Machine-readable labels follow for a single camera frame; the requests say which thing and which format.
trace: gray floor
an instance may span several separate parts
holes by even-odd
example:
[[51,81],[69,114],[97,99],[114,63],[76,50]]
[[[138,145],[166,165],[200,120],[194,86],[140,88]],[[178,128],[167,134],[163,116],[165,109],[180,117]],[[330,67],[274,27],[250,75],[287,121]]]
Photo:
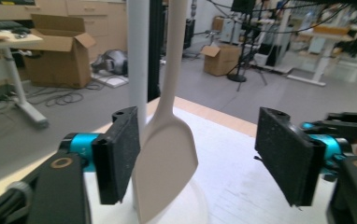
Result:
[[[285,62],[308,66],[315,59],[289,53]],[[296,70],[293,73],[306,76]],[[357,112],[357,70],[352,68],[331,65],[323,78],[327,83],[324,88],[276,74],[265,72],[264,75],[267,86],[260,75],[247,71],[248,81],[236,91],[238,83],[204,73],[202,57],[193,61],[185,59],[177,96],[254,123],[260,106],[292,115],[294,124],[323,119],[328,112]],[[29,93],[40,90],[28,83],[25,87]],[[38,130],[16,107],[0,112],[0,178],[56,150],[66,134],[91,132],[109,122],[113,112],[128,106],[128,85],[78,92],[84,97],[78,103],[36,105],[50,120],[45,130]]]

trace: open cardboard box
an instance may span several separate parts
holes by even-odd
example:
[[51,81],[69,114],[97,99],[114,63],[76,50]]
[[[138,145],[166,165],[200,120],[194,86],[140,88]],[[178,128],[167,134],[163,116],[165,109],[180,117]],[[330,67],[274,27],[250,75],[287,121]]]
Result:
[[240,48],[231,45],[204,46],[204,71],[214,76],[224,76],[235,67],[240,55]]
[[26,47],[33,56],[24,57],[27,73],[37,86],[83,88],[91,81],[88,48],[95,40],[85,33],[82,18],[32,15],[33,35],[44,41]]

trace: tripod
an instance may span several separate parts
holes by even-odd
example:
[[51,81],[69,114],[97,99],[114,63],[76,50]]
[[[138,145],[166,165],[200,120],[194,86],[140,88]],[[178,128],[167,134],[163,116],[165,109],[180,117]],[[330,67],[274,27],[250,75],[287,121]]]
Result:
[[[246,69],[250,67],[250,61],[254,58],[254,55],[256,52],[253,52],[254,49],[254,39],[255,39],[255,34],[253,32],[253,34],[251,35],[251,43],[250,43],[250,52],[248,54],[245,55],[245,48],[246,48],[246,43],[247,43],[247,38],[250,34],[251,31],[251,20],[252,20],[252,11],[251,13],[249,13],[249,18],[247,19],[248,16],[245,17],[245,20],[243,21],[243,24],[246,24],[246,32],[245,32],[245,40],[242,44],[242,48],[241,48],[241,52],[240,52],[240,57],[238,59],[238,63],[235,65],[235,67],[233,67],[228,73],[227,73],[227,78],[235,81],[235,82],[239,82],[239,85],[237,87],[237,91],[240,91],[240,87],[242,85],[242,82],[245,82],[247,79],[245,77],[245,73],[246,73]],[[242,67],[242,64],[244,66],[244,71],[242,75],[239,75],[240,72],[240,67]],[[266,83],[266,79],[264,77],[264,74],[262,73],[261,70],[259,70],[259,73],[261,75],[261,78],[263,79],[263,82],[265,84],[265,86],[267,85]]]

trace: cabinet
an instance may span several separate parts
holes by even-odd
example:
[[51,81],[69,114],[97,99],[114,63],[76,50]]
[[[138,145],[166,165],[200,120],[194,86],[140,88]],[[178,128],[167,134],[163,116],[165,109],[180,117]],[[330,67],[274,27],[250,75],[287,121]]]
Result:
[[0,21],[31,20],[31,14],[81,17],[96,45],[89,49],[93,61],[108,49],[127,50],[125,3],[80,0],[36,0],[35,6],[0,5]]

